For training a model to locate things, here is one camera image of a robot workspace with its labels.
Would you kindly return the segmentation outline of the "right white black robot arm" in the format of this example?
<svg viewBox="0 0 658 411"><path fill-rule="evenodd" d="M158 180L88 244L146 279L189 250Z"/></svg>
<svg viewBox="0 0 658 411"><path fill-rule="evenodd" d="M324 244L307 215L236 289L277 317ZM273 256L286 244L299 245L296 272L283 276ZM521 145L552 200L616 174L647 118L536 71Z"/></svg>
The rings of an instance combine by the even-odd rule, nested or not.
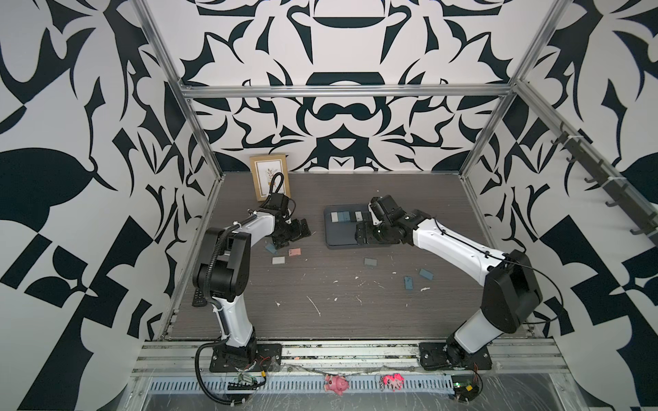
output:
<svg viewBox="0 0 658 411"><path fill-rule="evenodd" d="M421 344L426 370L488 370L488 344L514 334L543 301L527 255L489 248L452 231L426 212L406 212L389 195L375 197L357 212L358 245L407 244L430 252L468 274L483 287L478 310L443 344Z"/></svg>

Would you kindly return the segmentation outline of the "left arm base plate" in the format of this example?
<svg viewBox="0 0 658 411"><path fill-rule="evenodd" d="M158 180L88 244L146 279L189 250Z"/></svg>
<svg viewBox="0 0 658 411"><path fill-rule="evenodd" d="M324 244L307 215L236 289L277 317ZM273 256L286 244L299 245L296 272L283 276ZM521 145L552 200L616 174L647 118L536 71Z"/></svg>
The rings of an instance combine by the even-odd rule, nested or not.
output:
<svg viewBox="0 0 658 411"><path fill-rule="evenodd" d="M221 346L212 352L211 373L259 373L263 369L278 371L282 358L281 344L257 344L243 348Z"/></svg>

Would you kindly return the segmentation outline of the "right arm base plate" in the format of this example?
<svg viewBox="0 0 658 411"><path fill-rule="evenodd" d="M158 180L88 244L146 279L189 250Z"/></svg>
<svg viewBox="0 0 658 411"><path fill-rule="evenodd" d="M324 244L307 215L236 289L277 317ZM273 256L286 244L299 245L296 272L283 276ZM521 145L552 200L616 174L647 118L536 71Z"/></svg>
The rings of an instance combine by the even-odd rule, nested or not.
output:
<svg viewBox="0 0 658 411"><path fill-rule="evenodd" d="M456 342L421 342L418 344L420 365L426 371L468 369L488 371L493 367L493 361L484 346L476 353L470 354Z"/></svg>

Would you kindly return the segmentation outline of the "dark grey storage box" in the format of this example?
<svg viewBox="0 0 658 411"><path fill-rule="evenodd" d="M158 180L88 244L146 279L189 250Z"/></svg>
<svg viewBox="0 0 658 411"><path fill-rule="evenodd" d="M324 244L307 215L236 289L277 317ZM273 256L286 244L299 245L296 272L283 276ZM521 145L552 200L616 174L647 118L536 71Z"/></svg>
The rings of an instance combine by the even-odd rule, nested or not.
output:
<svg viewBox="0 0 658 411"><path fill-rule="evenodd" d="M351 222L333 223L332 212L349 212ZM361 212L362 222L356 222L355 212ZM388 244L375 238L375 225L366 204L331 205L324 210L325 242L330 249L381 248Z"/></svg>

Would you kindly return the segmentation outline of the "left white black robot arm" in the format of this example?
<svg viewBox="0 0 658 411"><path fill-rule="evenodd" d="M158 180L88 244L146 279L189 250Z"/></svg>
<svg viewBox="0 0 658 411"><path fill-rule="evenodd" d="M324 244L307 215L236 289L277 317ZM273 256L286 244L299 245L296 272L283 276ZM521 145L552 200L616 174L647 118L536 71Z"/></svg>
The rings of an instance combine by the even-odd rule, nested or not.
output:
<svg viewBox="0 0 658 411"><path fill-rule="evenodd" d="M221 330L223 351L246 362L255 361L255 327L243 300L248 285L251 249L268 237L274 248L311 236L306 220L293 217L296 202L286 195L269 195L243 221L223 229L208 229L195 262L193 285L212 306Z"/></svg>

